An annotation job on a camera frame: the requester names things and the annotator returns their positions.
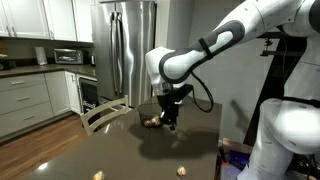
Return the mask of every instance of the table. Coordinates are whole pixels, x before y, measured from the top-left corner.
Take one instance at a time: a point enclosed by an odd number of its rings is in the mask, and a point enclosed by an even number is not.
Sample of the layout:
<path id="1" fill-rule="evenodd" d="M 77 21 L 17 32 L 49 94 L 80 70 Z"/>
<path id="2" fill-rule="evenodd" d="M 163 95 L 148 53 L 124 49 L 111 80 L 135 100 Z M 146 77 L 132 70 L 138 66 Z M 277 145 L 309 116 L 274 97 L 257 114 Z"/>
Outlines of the table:
<path id="1" fill-rule="evenodd" d="M 146 103 L 155 103 L 151 98 Z M 201 106 L 208 105 L 200 101 Z M 92 179 L 103 170 L 106 180 L 176 180 L 180 165 L 185 179 L 213 180 L 218 154 L 222 106 L 200 111 L 189 98 L 180 105 L 178 126 L 141 126 L 136 109 L 102 128 L 73 150 L 46 163 L 26 179 Z"/>

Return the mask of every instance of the refrigerator handle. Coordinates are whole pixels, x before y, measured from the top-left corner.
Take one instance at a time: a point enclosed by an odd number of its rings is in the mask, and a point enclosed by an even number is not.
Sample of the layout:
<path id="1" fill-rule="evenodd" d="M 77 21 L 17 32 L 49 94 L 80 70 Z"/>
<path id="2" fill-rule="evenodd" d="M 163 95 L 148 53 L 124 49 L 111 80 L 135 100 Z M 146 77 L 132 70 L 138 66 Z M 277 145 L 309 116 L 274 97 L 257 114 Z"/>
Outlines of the refrigerator handle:
<path id="1" fill-rule="evenodd" d="M 113 89 L 114 89 L 114 94 L 115 96 L 118 96 L 118 80 L 117 80 L 117 66 L 116 66 L 116 59 L 117 59 L 117 13 L 111 12 L 110 14 L 110 59 L 111 59 L 111 64 L 112 64 L 112 75 L 113 75 Z"/>
<path id="2" fill-rule="evenodd" d="M 124 56 L 123 56 L 123 26 L 122 26 L 122 15 L 118 13 L 117 18 L 117 30 L 118 30 L 118 42 L 119 42 L 119 57 L 118 57 L 118 70 L 119 70 L 119 94 L 122 95 L 123 93 L 123 76 L 124 76 Z"/>

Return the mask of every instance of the cabinet handle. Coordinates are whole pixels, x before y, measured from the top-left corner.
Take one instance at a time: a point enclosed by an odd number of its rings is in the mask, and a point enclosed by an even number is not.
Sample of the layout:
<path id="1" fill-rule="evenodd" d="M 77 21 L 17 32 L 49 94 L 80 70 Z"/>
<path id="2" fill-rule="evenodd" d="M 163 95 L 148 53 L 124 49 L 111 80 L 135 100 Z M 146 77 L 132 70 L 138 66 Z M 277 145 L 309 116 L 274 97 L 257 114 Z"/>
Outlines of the cabinet handle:
<path id="1" fill-rule="evenodd" d="M 50 30 L 50 36 L 51 36 L 51 39 L 54 39 L 54 33 L 51 30 Z"/>
<path id="2" fill-rule="evenodd" d="M 14 29 L 13 26 L 11 27 L 11 29 L 12 29 L 12 31 L 13 31 L 14 36 L 17 37 L 17 33 L 16 33 L 16 31 L 15 31 L 15 29 Z"/>
<path id="3" fill-rule="evenodd" d="M 9 28 L 8 25 L 6 25 L 6 29 L 7 29 L 7 31 L 8 31 L 9 37 L 11 37 L 12 35 L 11 35 L 11 31 L 10 31 L 10 28 Z"/>
<path id="4" fill-rule="evenodd" d="M 36 116 L 30 116 L 30 117 L 24 118 L 24 119 L 23 119 L 23 121 L 26 121 L 26 120 L 32 119 L 32 118 L 34 118 L 34 117 L 36 117 Z"/>
<path id="5" fill-rule="evenodd" d="M 18 85 L 18 84 L 24 84 L 26 81 L 18 81 L 18 82 L 12 82 L 11 85 Z"/>
<path id="6" fill-rule="evenodd" d="M 24 100 L 28 100 L 28 99 L 30 99 L 30 97 L 20 98 L 20 99 L 17 99 L 17 101 L 24 101 Z"/>

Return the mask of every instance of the stainless steel refrigerator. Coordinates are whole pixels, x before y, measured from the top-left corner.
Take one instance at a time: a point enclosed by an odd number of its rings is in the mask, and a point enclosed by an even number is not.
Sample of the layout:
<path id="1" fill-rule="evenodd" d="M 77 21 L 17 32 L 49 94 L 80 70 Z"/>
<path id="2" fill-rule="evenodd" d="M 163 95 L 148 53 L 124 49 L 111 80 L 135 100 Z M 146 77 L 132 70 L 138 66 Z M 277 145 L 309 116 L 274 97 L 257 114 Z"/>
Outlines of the stainless steel refrigerator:
<path id="1" fill-rule="evenodd" d="M 91 7 L 99 103 L 151 97 L 145 54 L 154 48 L 154 1 L 106 1 Z"/>

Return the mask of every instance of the gray table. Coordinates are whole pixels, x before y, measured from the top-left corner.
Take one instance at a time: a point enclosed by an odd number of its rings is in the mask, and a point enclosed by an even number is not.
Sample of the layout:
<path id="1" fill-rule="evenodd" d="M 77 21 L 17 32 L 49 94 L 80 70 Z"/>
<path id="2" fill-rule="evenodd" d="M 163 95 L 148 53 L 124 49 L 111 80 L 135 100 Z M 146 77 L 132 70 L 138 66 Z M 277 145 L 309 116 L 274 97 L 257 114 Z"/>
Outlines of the gray table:
<path id="1" fill-rule="evenodd" d="M 221 109 L 215 104 L 211 113 L 204 113 L 185 98 L 175 132 L 142 127 L 134 109 L 26 179 L 92 179 L 103 170 L 106 180 L 175 180 L 182 165 L 185 179 L 213 180 Z"/>

